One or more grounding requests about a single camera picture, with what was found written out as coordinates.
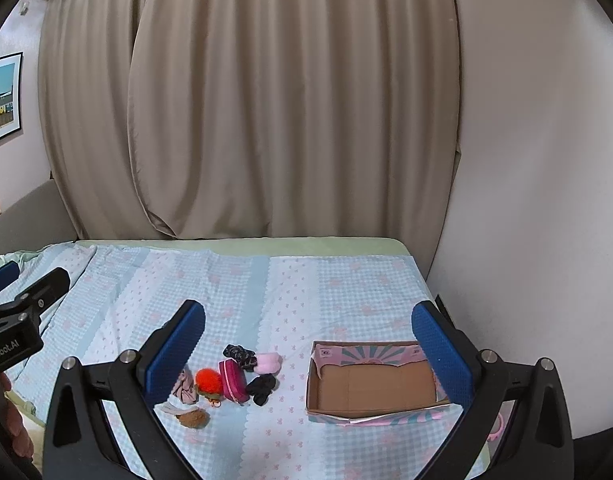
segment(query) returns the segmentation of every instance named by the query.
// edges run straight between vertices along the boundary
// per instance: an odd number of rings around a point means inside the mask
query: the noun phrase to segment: blue gripper pad
[[[0,292],[20,277],[20,267],[15,262],[9,262],[0,267]]]
[[[169,398],[175,381],[204,333],[205,323],[204,307],[197,301],[186,300],[140,349],[136,375],[149,408]]]
[[[413,308],[411,327],[448,399],[468,409],[473,402],[473,369],[455,347],[463,343],[459,336],[465,336],[454,329],[430,301],[418,303]],[[466,351],[473,351],[472,357],[475,357],[477,350],[470,341],[468,345],[472,348],[466,346]]]

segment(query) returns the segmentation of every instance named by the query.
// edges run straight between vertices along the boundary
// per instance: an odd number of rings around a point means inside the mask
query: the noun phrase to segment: metal bolt
[[[62,361],[62,368],[64,370],[70,370],[77,364],[77,359],[73,356],[67,357],[64,361]]]
[[[135,350],[125,350],[120,354],[120,361],[122,361],[123,363],[130,363],[137,356],[138,353]]]
[[[551,361],[548,357],[540,359],[540,364],[542,365],[542,368],[544,368],[544,370],[548,372],[550,372],[551,370],[553,370],[553,368],[555,368],[555,363]]]
[[[493,350],[482,350],[481,360],[485,363],[494,363],[497,361],[497,354]]]

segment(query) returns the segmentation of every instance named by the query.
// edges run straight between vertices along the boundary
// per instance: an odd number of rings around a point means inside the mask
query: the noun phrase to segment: mattress
[[[216,367],[228,343],[278,351],[285,359],[280,388],[262,408],[252,402],[205,406],[212,420],[204,430],[188,430],[158,413],[203,478],[414,478],[457,420],[458,407],[442,417],[378,428],[318,424],[304,414],[314,339],[411,338],[411,308],[429,291],[403,246],[367,238],[247,240],[240,248],[234,240],[215,242],[222,247],[213,250],[248,255],[198,251],[197,242],[191,242],[193,250],[155,248],[161,242],[133,247],[82,242],[52,246],[24,264],[20,280],[0,301],[55,266],[69,271],[72,289],[43,317],[43,351],[10,371],[16,391],[45,418],[64,357],[75,354],[85,364],[115,359],[122,349],[138,348],[181,301],[195,299],[205,305],[207,328],[189,360],[192,369]],[[291,244],[310,256],[260,254],[286,253]],[[322,257],[316,251],[353,255]],[[371,256],[371,251],[395,254]],[[114,405],[108,404],[107,412],[131,469],[145,476]],[[484,466],[482,457],[471,474]]]

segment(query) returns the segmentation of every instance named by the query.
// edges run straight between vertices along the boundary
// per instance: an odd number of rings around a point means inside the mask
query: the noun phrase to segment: picture frame
[[[20,74],[22,53],[0,57],[0,139],[22,128]]]

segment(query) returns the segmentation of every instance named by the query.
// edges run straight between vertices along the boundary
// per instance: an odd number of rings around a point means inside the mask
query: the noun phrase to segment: pink pouch
[[[224,384],[224,397],[233,402],[246,402],[249,395],[246,393],[246,378],[244,372],[232,359],[220,361],[220,375]]]

